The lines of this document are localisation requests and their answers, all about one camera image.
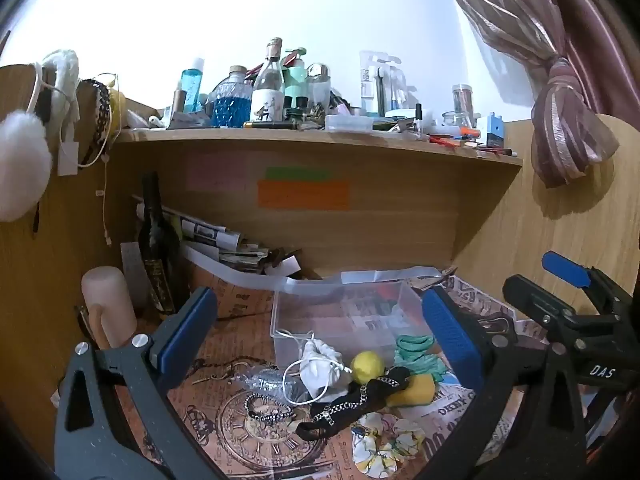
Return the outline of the yellow sponge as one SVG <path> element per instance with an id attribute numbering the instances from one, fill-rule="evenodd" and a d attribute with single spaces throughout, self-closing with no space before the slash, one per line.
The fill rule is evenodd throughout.
<path id="1" fill-rule="evenodd" d="M 436 382 L 432 374 L 411 375 L 407 388 L 389 396 L 386 405 L 389 408 L 427 405 L 433 401 L 435 390 Z"/>

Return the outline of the green scrunchie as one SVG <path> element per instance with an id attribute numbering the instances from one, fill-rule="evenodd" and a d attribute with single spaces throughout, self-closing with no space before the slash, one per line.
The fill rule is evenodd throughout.
<path id="1" fill-rule="evenodd" d="M 413 375 L 431 375 L 442 382 L 448 372 L 445 362 L 433 353 L 436 340 L 431 335 L 400 335 L 395 341 L 394 365 L 405 367 Z"/>

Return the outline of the black gold-trimmed headband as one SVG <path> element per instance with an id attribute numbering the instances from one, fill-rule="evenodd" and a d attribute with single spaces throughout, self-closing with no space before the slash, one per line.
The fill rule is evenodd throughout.
<path id="1" fill-rule="evenodd" d="M 334 437 L 361 416 L 384 408 L 389 396 L 407 388 L 410 376 L 405 367 L 394 366 L 385 375 L 326 404 L 309 422 L 300 422 L 295 433 L 307 442 Z"/>

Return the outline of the yellow felt ball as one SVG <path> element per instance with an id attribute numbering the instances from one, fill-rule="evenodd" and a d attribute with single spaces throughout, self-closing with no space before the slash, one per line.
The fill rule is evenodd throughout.
<path id="1" fill-rule="evenodd" d="M 358 385 L 367 385 L 371 379 L 381 377 L 385 373 L 385 363 L 374 351 L 359 352 L 349 365 L 352 379 Z"/>

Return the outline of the white drawstring pouch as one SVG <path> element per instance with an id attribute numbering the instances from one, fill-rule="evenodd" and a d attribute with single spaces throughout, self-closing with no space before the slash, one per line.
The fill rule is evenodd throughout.
<path id="1" fill-rule="evenodd" d="M 295 335 L 288 330 L 277 334 L 296 343 L 298 357 L 282 373 L 281 390 L 285 403 L 303 406 L 329 404 L 347 393 L 352 369 L 336 351 L 314 332 Z"/>

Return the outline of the floral white scrunchie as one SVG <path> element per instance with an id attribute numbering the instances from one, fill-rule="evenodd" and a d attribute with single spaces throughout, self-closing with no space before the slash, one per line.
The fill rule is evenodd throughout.
<path id="1" fill-rule="evenodd" d="M 350 428 L 352 461 L 371 479 L 388 479 L 413 460 L 425 440 L 422 428 L 393 414 L 362 415 Z"/>

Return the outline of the newspaper print table mat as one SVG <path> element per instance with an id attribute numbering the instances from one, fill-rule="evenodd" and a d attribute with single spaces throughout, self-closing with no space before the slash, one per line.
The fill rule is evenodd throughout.
<path id="1" fill-rule="evenodd" d="M 298 427 L 320 419 L 328 404 L 298 404 L 291 416 L 268 425 L 248 412 L 281 413 L 280 402 L 246 387 L 184 382 L 169 400 L 189 436 L 230 479 L 414 479 L 474 396 L 452 375 L 441 382 L 414 376 L 384 408 L 311 441 Z"/>

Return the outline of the cream ceramic mug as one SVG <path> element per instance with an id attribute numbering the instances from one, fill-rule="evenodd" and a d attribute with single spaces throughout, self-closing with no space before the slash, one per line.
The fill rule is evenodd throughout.
<path id="1" fill-rule="evenodd" d="M 100 349 L 119 348 L 137 330 L 137 319 L 122 271 L 98 266 L 81 279 L 89 327 Z"/>

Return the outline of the clear plastic storage box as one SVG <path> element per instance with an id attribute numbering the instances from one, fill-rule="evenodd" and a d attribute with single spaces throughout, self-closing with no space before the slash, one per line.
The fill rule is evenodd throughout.
<path id="1" fill-rule="evenodd" d="M 373 350 L 390 366 L 398 337 L 431 333 L 421 297 L 403 281 L 317 285 L 310 294 L 273 297 L 270 336 L 281 368 L 299 359 L 310 338 L 340 352 L 346 363 Z"/>

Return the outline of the paper box of rolled papers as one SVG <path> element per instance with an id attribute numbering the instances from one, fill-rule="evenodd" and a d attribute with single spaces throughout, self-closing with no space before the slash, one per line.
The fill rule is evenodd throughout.
<path id="1" fill-rule="evenodd" d="M 296 281 L 308 278 L 298 252 L 253 243 L 240 232 L 167 206 L 162 207 L 162 214 L 177 233 L 182 258 L 229 284 L 285 292 Z"/>

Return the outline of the dark glass bottle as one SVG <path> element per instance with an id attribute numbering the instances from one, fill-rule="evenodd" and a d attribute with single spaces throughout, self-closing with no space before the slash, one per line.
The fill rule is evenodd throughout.
<path id="1" fill-rule="evenodd" d="M 180 261 L 180 240 L 164 216 L 160 179 L 156 172 L 142 179 L 143 220 L 138 235 L 140 254 L 151 296 L 161 316 L 176 314 L 189 298 L 189 286 Z"/>

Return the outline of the small glass jar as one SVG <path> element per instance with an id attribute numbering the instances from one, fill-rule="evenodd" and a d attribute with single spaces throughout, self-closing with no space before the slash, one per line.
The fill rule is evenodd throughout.
<path id="1" fill-rule="evenodd" d="M 452 86 L 454 112 L 457 114 L 459 124 L 468 128 L 474 126 L 472 94 L 472 87 L 468 84 L 454 84 Z"/>

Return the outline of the wooden shelf board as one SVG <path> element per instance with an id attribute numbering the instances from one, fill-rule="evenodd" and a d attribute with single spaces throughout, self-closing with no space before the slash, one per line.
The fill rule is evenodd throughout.
<path id="1" fill-rule="evenodd" d="M 458 148 L 428 141 L 404 140 L 388 136 L 371 136 L 365 133 L 326 132 L 322 130 L 282 130 L 282 129 L 127 129 L 119 135 L 116 143 L 141 144 L 149 142 L 241 142 L 253 144 L 322 145 L 331 148 L 382 148 L 407 153 L 436 156 L 452 156 L 460 159 L 495 162 L 514 167 L 523 166 L 523 161 L 513 155 L 501 155 L 476 150 Z"/>

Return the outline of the pink striped curtain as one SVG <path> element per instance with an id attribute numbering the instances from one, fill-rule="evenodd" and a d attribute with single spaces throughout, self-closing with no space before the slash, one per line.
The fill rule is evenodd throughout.
<path id="1" fill-rule="evenodd" d="M 583 177 L 620 144 L 600 117 L 639 123 L 639 45 L 608 0 L 456 0 L 489 47 L 540 82 L 532 163 L 548 188 Z"/>

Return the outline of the pink sticky note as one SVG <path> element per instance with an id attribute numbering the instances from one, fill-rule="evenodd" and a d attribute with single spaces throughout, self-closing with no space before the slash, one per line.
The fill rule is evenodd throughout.
<path id="1" fill-rule="evenodd" d="M 200 193 L 242 192 L 247 187 L 247 171 L 245 152 L 195 153 L 186 160 L 186 189 Z"/>

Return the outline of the white fluffy earmuffs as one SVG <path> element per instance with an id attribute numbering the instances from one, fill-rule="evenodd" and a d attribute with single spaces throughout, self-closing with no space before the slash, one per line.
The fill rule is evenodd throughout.
<path id="1" fill-rule="evenodd" d="M 73 139 L 80 118 L 79 62 L 75 51 L 56 50 L 28 66 L 22 100 L 1 119 L 1 220 L 13 222 L 36 208 L 53 169 L 50 143 Z"/>

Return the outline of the clear packaged item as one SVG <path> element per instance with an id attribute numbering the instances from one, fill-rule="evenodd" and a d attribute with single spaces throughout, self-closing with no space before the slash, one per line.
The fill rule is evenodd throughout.
<path id="1" fill-rule="evenodd" d="M 395 117 L 413 110 L 413 95 L 402 70 L 401 59 L 386 52 L 361 51 L 360 100 L 363 113 L 373 117 Z"/>

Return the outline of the orange sticky note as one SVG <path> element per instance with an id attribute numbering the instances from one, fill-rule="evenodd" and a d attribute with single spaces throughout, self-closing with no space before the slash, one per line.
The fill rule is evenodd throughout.
<path id="1" fill-rule="evenodd" d="M 260 180 L 257 205 L 267 209 L 348 211 L 350 185 L 344 180 Z"/>

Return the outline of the green sticky note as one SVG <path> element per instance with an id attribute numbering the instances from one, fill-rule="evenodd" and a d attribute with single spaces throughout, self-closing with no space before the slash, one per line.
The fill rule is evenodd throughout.
<path id="1" fill-rule="evenodd" d="M 294 166 L 268 167 L 264 177 L 265 180 L 270 181 L 305 182 L 323 182 L 331 178 L 330 170 Z"/>

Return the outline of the black studded headband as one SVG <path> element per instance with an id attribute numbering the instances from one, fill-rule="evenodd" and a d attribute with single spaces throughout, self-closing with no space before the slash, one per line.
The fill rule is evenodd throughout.
<path id="1" fill-rule="evenodd" d="M 93 156 L 96 156 L 98 151 L 103 148 L 104 142 L 110 133 L 112 120 L 111 96 L 110 89 L 103 82 L 93 78 L 83 79 L 79 83 L 78 91 L 90 93 L 93 102 L 93 110 L 90 110 L 88 106 L 80 108 L 80 110 L 86 111 L 88 118 L 93 119 L 93 132 L 90 142 L 80 161 L 81 165 L 88 165 Z"/>

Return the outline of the blue liquid round bottle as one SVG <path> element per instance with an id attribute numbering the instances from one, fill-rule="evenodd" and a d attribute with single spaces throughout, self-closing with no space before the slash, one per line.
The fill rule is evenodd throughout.
<path id="1" fill-rule="evenodd" d="M 210 92 L 210 123 L 214 128 L 242 128 L 250 120 L 252 85 L 245 80 L 247 69 L 232 65 L 226 79 Z"/>

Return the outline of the light blue tall bottle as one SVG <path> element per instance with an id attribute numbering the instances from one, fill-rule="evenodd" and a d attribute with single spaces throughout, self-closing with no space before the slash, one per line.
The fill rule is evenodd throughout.
<path id="1" fill-rule="evenodd" d="M 186 92 L 183 107 L 185 113 L 193 113 L 198 110 L 203 72 L 204 60 L 202 58 L 197 58 L 190 66 L 182 71 L 180 86 L 181 89 Z"/>

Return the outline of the clear glass corked bottle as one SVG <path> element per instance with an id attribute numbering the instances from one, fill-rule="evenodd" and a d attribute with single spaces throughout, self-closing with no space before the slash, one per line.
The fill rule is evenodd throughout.
<path id="1" fill-rule="evenodd" d="M 280 122 L 283 119 L 284 79 L 280 64 L 282 39 L 268 42 L 265 61 L 254 82 L 251 122 Z"/>

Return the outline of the mint green spray bottle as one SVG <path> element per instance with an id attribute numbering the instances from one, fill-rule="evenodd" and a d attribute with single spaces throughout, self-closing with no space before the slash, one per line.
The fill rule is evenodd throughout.
<path id="1" fill-rule="evenodd" d="M 288 108 L 304 108 L 308 105 L 307 73 L 303 60 L 306 53 L 304 47 L 286 50 L 282 61 L 285 104 Z"/>

